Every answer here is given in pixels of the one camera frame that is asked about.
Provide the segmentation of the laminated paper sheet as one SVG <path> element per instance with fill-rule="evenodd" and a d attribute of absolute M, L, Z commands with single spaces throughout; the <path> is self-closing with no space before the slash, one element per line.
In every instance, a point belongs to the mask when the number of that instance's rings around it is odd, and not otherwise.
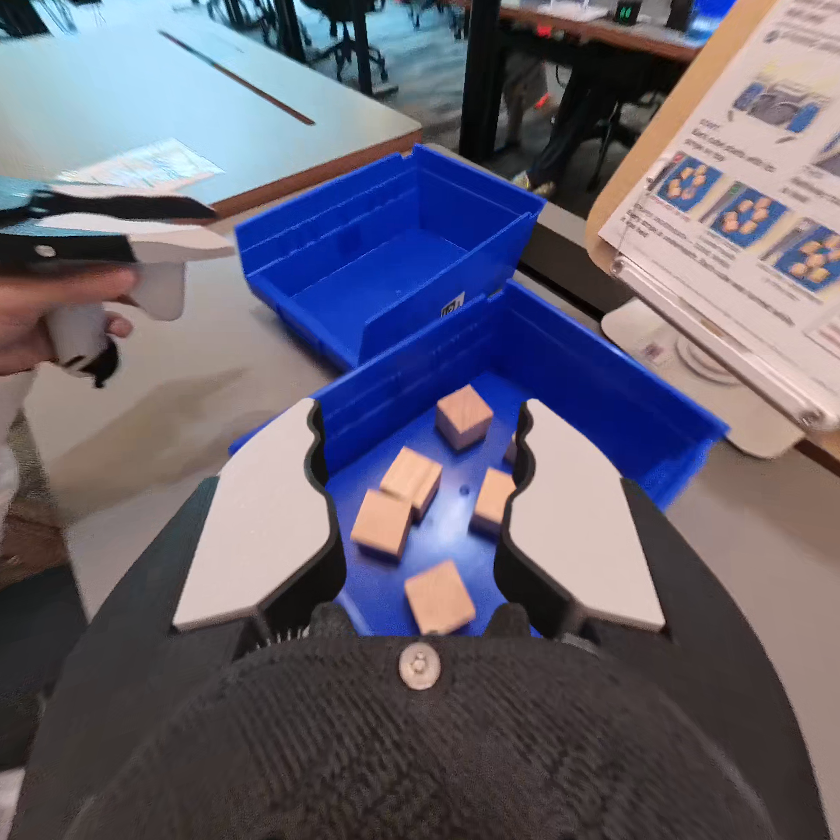
<path fill-rule="evenodd" d="M 224 170 L 206 157 L 179 140 L 168 139 L 63 171 L 56 175 L 56 182 L 172 193 L 222 174 Z"/>

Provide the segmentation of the person's left hand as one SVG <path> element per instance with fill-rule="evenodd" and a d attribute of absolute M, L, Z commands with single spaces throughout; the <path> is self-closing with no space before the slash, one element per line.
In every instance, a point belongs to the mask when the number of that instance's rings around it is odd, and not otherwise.
<path fill-rule="evenodd" d="M 7 270 L 1 278 L 1 376 L 32 371 L 54 361 L 56 349 L 46 326 L 54 310 L 126 301 L 139 282 L 129 267 L 72 269 L 53 276 Z"/>

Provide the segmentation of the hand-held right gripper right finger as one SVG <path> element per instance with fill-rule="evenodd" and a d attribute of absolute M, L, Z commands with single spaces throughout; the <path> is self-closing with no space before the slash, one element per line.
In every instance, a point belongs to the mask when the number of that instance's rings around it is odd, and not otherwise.
<path fill-rule="evenodd" d="M 521 404 L 515 443 L 493 563 L 500 593 L 541 636 L 591 620 L 661 632 L 665 612 L 622 474 L 537 398 Z"/>

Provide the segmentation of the group of wooden cubes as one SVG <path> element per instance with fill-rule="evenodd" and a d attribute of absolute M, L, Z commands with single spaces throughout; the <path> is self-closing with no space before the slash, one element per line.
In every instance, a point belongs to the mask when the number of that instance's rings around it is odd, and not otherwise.
<path fill-rule="evenodd" d="M 477 635 L 503 602 L 493 562 L 515 488 L 519 392 L 481 376 L 339 469 L 342 597 L 364 634 Z"/>

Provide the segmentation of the black pole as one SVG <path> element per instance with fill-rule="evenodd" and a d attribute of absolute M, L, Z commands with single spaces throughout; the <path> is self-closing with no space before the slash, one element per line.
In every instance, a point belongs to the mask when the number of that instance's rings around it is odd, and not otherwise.
<path fill-rule="evenodd" d="M 458 153 L 478 164 L 496 149 L 505 76 L 505 51 L 499 37 L 501 1 L 469 2 L 468 45 Z"/>

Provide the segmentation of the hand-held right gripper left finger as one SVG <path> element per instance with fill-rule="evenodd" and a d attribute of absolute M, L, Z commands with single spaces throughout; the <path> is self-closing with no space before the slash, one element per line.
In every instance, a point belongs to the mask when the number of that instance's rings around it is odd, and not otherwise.
<path fill-rule="evenodd" d="M 341 592 L 347 563 L 326 437 L 319 401 L 305 397 L 220 470 L 174 630 L 247 620 L 259 632 L 297 632 Z"/>

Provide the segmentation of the wooden edged office desk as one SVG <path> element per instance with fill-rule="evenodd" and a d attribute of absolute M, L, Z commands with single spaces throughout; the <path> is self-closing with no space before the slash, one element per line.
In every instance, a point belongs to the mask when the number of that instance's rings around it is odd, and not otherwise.
<path fill-rule="evenodd" d="M 543 8 L 540 3 L 501 2 L 499 17 L 520 25 L 550 28 L 552 32 L 584 43 L 601 43 L 620 49 L 639 51 L 689 64 L 708 42 L 705 38 L 690 38 L 674 29 L 656 24 L 624 26 L 603 17 L 578 20 L 560 17 Z"/>

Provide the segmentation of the blue plastic bin white tag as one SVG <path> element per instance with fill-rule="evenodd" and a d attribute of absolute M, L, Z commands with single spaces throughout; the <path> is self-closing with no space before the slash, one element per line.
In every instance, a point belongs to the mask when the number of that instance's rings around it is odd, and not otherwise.
<path fill-rule="evenodd" d="M 252 294 L 349 371 L 496 293 L 545 204 L 416 144 L 245 220 L 235 239 Z"/>

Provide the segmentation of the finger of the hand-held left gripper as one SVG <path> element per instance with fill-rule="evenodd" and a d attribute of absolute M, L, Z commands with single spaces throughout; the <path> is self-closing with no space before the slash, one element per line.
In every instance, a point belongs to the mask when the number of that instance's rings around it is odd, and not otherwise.
<path fill-rule="evenodd" d="M 141 264 L 188 263 L 232 256 L 235 247 L 224 236 L 202 225 L 170 224 L 128 219 L 45 219 L 38 227 L 48 234 L 92 245 L 94 235 L 122 237 L 133 261 Z"/>
<path fill-rule="evenodd" d="M 133 221 L 210 221 L 216 212 L 177 193 L 131 190 L 114 185 L 43 185 L 33 191 L 33 215 L 93 214 Z"/>

